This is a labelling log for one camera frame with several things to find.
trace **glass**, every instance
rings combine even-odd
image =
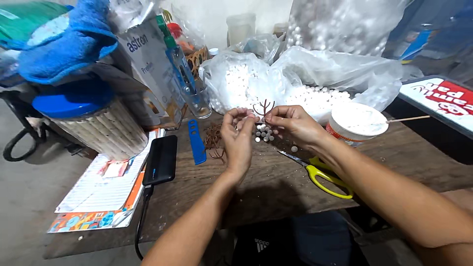
[[[181,93],[185,102],[189,106],[191,112],[197,119],[205,119],[212,114],[212,108],[210,107],[210,98],[207,87],[202,90],[198,90],[196,94],[188,94],[186,92]]]

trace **wall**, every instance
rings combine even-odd
[[[256,14],[256,32],[272,33],[275,23],[287,22],[292,0],[164,0],[161,7],[178,7],[187,20],[205,34],[208,48],[227,46],[227,22],[231,15]]]

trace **scissors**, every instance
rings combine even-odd
[[[287,154],[283,151],[278,151],[278,152],[282,155],[285,155],[285,156],[293,159],[294,161],[296,161],[297,163],[299,163],[300,165],[305,167],[307,172],[309,173],[309,177],[310,177],[310,180],[312,181],[312,183],[314,183],[316,186],[318,186],[320,189],[324,190],[328,194],[333,195],[335,197],[342,198],[342,199],[351,199],[353,197],[353,189],[349,185],[347,185],[345,182],[341,181],[338,178],[335,178],[335,177],[332,177],[330,175],[325,174],[324,172],[320,171],[319,169],[317,169],[314,166],[314,165],[316,165],[320,168],[324,168],[326,170],[331,170],[330,167],[328,165],[326,165],[325,163],[321,162],[318,157],[314,157],[314,158],[310,159],[309,160],[310,164],[308,164],[308,163],[304,162],[303,160],[301,160],[300,158],[298,158],[296,156],[292,156],[292,155]],[[342,195],[342,194],[339,194],[337,192],[333,192],[332,190],[324,187],[322,184],[320,184],[319,181],[317,181],[315,176],[320,176],[320,177],[322,177],[323,179],[325,179],[329,182],[332,182],[336,185],[339,185],[339,186],[342,186],[342,187],[348,189],[348,195]]]

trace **hand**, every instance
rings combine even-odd
[[[299,105],[276,106],[265,117],[265,122],[272,126],[283,127],[295,138],[295,142],[302,148],[318,145],[320,141],[330,134],[317,123]]]
[[[221,134],[227,154],[227,171],[242,178],[251,164],[251,135],[259,118],[247,108],[233,108],[223,116]]]

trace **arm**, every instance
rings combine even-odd
[[[298,145],[320,156],[370,208],[418,245],[421,254],[437,251],[443,265],[471,263],[473,218],[451,201],[333,138],[300,106],[278,106],[266,121],[284,127]]]
[[[227,169],[156,241],[143,259],[143,266],[189,266],[200,263],[236,186],[250,167],[251,132],[257,120],[246,108],[234,108],[225,114],[221,134],[227,151]]]

